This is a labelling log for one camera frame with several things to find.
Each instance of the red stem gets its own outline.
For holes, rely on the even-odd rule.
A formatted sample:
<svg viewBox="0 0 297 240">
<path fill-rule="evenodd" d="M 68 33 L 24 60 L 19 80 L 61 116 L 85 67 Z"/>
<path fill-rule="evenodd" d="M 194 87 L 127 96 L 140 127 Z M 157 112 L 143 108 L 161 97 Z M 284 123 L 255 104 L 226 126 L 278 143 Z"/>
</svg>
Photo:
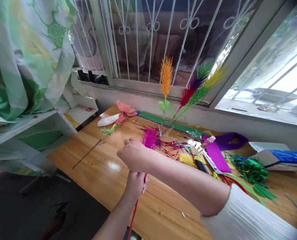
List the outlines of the red stem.
<svg viewBox="0 0 297 240">
<path fill-rule="evenodd" d="M 135 214 L 136 214 L 136 209 L 138 208 L 138 203 L 139 200 L 136 201 L 135 204 L 135 208 L 134 208 L 134 212 L 133 212 L 133 217 L 132 217 L 132 221 L 131 221 L 131 225 L 130 225 L 130 229 L 129 229 L 129 234 L 128 234 L 128 240 L 130 240 L 131 237 L 131 232 L 132 232 L 132 228 L 133 228 L 133 222 L 134 222 L 134 218 L 135 218 Z"/>
<path fill-rule="evenodd" d="M 178 111 L 182 108 L 183 106 L 180 106 L 179 109 L 177 110 L 176 114 L 178 113 Z M 173 118 L 175 118 L 176 114 L 174 115 Z"/>
</svg>

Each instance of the wooden table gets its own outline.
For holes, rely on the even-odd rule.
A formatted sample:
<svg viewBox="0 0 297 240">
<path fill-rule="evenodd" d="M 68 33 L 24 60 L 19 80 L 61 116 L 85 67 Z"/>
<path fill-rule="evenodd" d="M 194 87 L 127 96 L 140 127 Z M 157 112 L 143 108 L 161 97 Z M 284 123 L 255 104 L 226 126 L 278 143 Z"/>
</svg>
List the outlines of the wooden table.
<svg viewBox="0 0 297 240">
<path fill-rule="evenodd" d="M 119 113 L 118 108 L 112 106 L 101 116 L 109 117 L 117 113 Z M 112 135 L 105 137 L 104 141 L 107 141 L 105 144 L 96 146 L 88 153 L 103 137 L 101 127 L 97 126 L 100 119 L 100 117 L 95 119 L 57 148 L 48 158 L 111 211 L 123 194 L 129 172 L 116 152 L 124 147 L 124 139 L 131 136 L 141 139 L 142 130 L 137 128 L 141 125 L 127 121 Z M 137 122 L 143 125 L 155 125 L 137 116 L 132 119 L 137 119 Z M 174 130 L 171 135 L 169 138 L 184 136 Z M 249 144 L 231 152 L 245 157 L 254 154 Z M 85 158 L 72 169 L 84 156 Z M 269 185 L 276 188 L 270 191 L 278 196 L 278 199 L 275 203 L 264 198 L 263 201 L 270 210 L 297 228 L 297 209 L 285 196 L 287 192 L 297 202 L 297 172 L 272 172 L 268 180 Z M 133 229 L 145 240 L 211 239 L 199 216 L 198 210 L 185 198 L 150 176 L 148 189 L 139 201 Z"/>
</svg>

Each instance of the white paper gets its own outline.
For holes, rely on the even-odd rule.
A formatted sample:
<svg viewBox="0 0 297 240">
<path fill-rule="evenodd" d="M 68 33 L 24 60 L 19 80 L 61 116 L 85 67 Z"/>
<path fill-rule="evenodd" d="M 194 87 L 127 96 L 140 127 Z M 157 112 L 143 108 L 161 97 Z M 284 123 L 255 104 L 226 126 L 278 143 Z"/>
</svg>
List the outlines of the white paper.
<svg viewBox="0 0 297 240">
<path fill-rule="evenodd" d="M 98 121 L 98 127 L 110 125 L 114 123 L 118 118 L 119 118 L 119 114 L 116 114 L 107 118 L 102 118 L 100 121 Z"/>
<path fill-rule="evenodd" d="M 264 150 L 290 150 L 284 143 L 249 142 L 249 145 L 251 145 L 251 147 L 254 148 L 257 152 L 261 152 Z"/>
</svg>

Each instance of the white wall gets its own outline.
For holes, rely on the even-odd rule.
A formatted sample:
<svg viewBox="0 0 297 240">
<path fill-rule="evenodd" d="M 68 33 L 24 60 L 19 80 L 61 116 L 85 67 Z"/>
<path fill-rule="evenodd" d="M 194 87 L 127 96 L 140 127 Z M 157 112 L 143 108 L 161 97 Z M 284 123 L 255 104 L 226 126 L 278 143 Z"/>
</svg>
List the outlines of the white wall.
<svg viewBox="0 0 297 240">
<path fill-rule="evenodd" d="M 162 115 L 157 103 L 161 101 L 159 98 L 115 89 L 97 88 L 87 84 L 82 85 L 90 97 L 97 99 L 100 113 L 114 105 L 117 100 L 120 100 L 139 111 Z M 173 105 L 174 109 L 177 110 L 179 103 L 173 103 Z M 186 120 L 180 118 L 182 122 L 200 125 L 203 128 L 222 133 L 237 132 L 247 137 L 249 141 L 285 143 L 291 150 L 297 151 L 297 126 L 257 118 L 245 119 L 245 116 L 242 115 L 232 116 L 205 111 L 198 106 L 189 109 L 184 115 Z"/>
</svg>

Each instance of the spray bottle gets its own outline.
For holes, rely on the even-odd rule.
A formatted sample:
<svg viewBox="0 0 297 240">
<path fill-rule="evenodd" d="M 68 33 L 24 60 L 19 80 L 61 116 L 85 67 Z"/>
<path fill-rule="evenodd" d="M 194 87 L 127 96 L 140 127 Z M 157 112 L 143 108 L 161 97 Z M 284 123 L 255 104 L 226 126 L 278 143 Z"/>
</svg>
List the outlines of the spray bottle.
<svg viewBox="0 0 297 240">
<path fill-rule="evenodd" d="M 206 149 L 206 147 L 208 147 L 209 145 L 211 145 L 214 141 L 215 141 L 215 137 L 214 136 L 210 136 L 207 140 L 205 140 L 202 143 L 201 148 L 202 149 Z"/>
</svg>

